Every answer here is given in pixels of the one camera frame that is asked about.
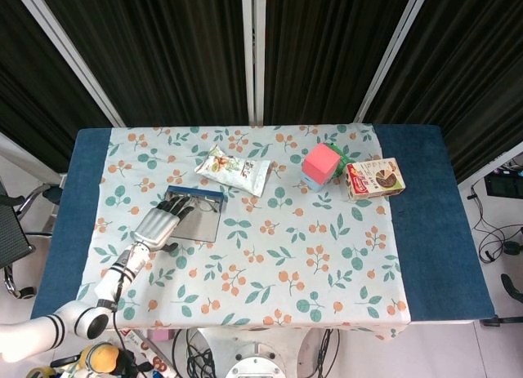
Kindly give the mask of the light blue foam cube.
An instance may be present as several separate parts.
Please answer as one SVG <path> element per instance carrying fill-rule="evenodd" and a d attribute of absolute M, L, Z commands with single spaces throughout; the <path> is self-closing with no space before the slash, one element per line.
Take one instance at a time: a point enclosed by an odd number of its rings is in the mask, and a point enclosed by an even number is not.
<path fill-rule="evenodd" d="M 328 179 L 323 177 L 313 177 L 305 173 L 301 173 L 301 181 L 305 183 L 309 190 L 313 192 L 319 192 L 328 183 Z"/>

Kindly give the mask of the blue felt table cover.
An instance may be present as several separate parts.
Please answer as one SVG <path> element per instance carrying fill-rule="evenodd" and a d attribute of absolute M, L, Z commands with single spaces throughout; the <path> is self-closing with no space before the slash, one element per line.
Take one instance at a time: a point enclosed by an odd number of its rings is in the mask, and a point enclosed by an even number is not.
<path fill-rule="evenodd" d="M 440 128 L 378 124 L 374 130 L 406 180 L 405 191 L 391 199 L 391 214 L 413 322 L 492 318 L 494 307 Z M 77 134 L 33 318 L 55 312 L 80 287 L 109 142 L 108 128 Z"/>

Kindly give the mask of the yellow plush toy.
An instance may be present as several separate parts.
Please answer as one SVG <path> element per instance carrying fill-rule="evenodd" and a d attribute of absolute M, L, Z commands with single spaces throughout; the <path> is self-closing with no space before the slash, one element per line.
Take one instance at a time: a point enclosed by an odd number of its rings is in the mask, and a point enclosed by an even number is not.
<path fill-rule="evenodd" d="M 132 359 L 123 349 L 109 342 L 86 347 L 80 353 L 78 366 L 81 370 L 111 376 L 129 378 L 132 374 Z"/>

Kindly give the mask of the white foil snack bag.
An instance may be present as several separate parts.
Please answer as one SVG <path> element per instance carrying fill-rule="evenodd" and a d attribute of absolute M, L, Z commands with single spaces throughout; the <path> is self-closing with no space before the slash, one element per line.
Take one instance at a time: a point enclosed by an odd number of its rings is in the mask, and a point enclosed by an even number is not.
<path fill-rule="evenodd" d="M 260 161 L 227 155 L 218 145 L 214 145 L 194 172 L 259 198 L 263 193 L 270 165 L 270 160 Z"/>

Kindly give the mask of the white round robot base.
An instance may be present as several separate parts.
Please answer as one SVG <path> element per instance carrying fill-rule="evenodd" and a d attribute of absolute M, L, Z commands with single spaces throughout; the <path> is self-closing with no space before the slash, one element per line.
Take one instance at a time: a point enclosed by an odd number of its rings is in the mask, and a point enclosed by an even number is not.
<path fill-rule="evenodd" d="M 212 352 L 216 378 L 297 378 L 298 355 L 308 332 L 296 328 L 199 329 Z"/>

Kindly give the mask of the cookie box with brown print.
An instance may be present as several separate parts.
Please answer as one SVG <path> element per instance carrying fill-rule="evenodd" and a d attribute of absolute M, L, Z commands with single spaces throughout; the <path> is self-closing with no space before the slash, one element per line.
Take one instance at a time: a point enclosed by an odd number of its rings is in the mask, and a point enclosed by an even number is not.
<path fill-rule="evenodd" d="M 344 176 L 351 201 L 397 195 L 405 190 L 395 158 L 348 163 Z"/>

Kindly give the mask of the black mesh office chair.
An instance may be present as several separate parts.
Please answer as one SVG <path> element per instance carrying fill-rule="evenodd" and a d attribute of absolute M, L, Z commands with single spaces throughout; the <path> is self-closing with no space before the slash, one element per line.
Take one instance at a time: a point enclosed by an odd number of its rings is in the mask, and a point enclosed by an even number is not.
<path fill-rule="evenodd" d="M 25 232 L 20 222 L 40 195 L 59 206 L 62 193 L 63 189 L 59 185 L 42 184 L 27 197 L 14 197 L 7 193 L 0 179 L 0 270 L 3 271 L 3 281 L 8 293 L 17 300 L 31 299 L 37 294 L 36 287 L 19 289 L 13 276 L 13 264 L 35 250 L 28 236 L 52 237 L 52 232 Z"/>

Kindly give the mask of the red white printed package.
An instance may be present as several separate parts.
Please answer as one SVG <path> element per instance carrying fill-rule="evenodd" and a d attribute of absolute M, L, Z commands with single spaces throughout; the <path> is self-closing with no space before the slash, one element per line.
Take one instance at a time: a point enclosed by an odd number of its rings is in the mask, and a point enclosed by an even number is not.
<path fill-rule="evenodd" d="M 121 330 L 123 342 L 132 351 L 138 362 L 148 362 L 153 370 L 146 373 L 148 378 L 177 378 L 167 358 L 145 335 L 138 330 Z"/>

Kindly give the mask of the grey tray blue rim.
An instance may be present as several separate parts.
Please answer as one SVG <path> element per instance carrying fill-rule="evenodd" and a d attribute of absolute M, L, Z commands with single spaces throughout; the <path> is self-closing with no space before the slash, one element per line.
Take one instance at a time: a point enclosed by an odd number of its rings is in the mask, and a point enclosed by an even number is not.
<path fill-rule="evenodd" d="M 206 196 L 218 201 L 218 213 L 202 212 L 194 209 L 172 232 L 172 238 L 181 238 L 200 242 L 215 242 L 217 237 L 218 225 L 221 218 L 221 210 L 225 202 L 225 196 L 222 192 L 186 188 L 182 186 L 169 185 L 164 197 L 169 200 L 173 195 L 183 196 Z"/>

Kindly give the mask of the pink foam cube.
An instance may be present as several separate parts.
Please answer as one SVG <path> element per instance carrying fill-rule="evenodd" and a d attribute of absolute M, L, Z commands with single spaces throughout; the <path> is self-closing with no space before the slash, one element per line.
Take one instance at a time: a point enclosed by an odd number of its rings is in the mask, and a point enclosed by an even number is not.
<path fill-rule="evenodd" d="M 317 144 L 309 154 L 306 155 L 302 172 L 304 171 L 315 178 L 323 177 L 328 181 L 333 176 L 340 157 L 325 144 Z"/>

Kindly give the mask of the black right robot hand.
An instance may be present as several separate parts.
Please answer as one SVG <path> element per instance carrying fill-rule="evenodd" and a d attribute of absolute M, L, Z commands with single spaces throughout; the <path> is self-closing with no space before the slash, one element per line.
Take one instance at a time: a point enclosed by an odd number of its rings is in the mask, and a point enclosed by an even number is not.
<path fill-rule="evenodd" d="M 506 293 L 512 299 L 517 300 L 523 304 L 523 292 L 516 289 L 516 287 L 513 284 L 512 279 L 505 273 L 502 273 L 500 278 L 501 278 L 503 288 L 505 289 Z"/>

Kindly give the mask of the white partition post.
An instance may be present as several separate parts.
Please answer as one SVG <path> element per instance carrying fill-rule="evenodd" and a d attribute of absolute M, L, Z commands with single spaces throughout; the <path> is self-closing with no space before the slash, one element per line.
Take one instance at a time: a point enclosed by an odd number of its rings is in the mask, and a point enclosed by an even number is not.
<path fill-rule="evenodd" d="M 248 123 L 262 127 L 265 102 L 266 2 L 241 0 Z"/>
<path fill-rule="evenodd" d="M 355 114 L 354 123 L 360 123 L 364 121 L 365 116 L 369 110 L 370 105 L 374 101 L 378 94 L 383 81 L 385 80 L 392 64 L 394 63 L 410 29 L 416 20 L 418 13 L 426 0 L 408 0 L 405 8 L 399 18 L 399 21 L 391 35 L 391 38 L 387 44 L 387 47 L 379 61 L 378 67 L 376 68 L 373 78 L 364 94 L 364 98 L 360 104 L 360 107 Z"/>
<path fill-rule="evenodd" d="M 20 0 L 113 127 L 126 124 L 45 0 Z"/>

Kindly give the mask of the black floor bar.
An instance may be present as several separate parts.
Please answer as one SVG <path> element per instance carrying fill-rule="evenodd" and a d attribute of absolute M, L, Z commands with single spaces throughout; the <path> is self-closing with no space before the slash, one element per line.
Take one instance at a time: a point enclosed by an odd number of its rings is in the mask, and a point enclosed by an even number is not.
<path fill-rule="evenodd" d="M 523 323 L 523 317 L 500 318 L 495 316 L 490 319 L 481 319 L 480 323 L 485 327 L 500 327 L 502 324 Z"/>

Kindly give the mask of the green object behind cubes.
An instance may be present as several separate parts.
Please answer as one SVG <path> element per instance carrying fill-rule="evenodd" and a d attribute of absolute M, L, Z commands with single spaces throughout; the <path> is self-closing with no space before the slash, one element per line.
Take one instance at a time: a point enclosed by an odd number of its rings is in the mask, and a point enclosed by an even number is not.
<path fill-rule="evenodd" d="M 352 163 L 353 160 L 351 158 L 349 158 L 344 152 L 342 149 L 340 149 L 339 147 L 337 147 L 334 143 L 327 143 L 326 144 L 333 152 L 337 153 L 340 157 L 338 163 L 337 163 L 337 166 L 333 172 L 333 178 L 337 178 L 339 177 L 340 175 L 343 174 L 344 172 L 344 168 L 346 167 L 346 165 L 348 163 Z"/>

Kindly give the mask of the thin black eyeglasses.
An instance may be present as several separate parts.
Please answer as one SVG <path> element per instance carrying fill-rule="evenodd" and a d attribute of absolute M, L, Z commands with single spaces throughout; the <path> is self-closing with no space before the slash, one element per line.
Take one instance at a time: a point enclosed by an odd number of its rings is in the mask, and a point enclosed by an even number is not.
<path fill-rule="evenodd" d="M 206 196 L 194 196 L 191 195 L 187 203 L 188 207 L 193 207 L 195 210 L 198 209 L 202 212 L 218 213 L 219 202 Z"/>

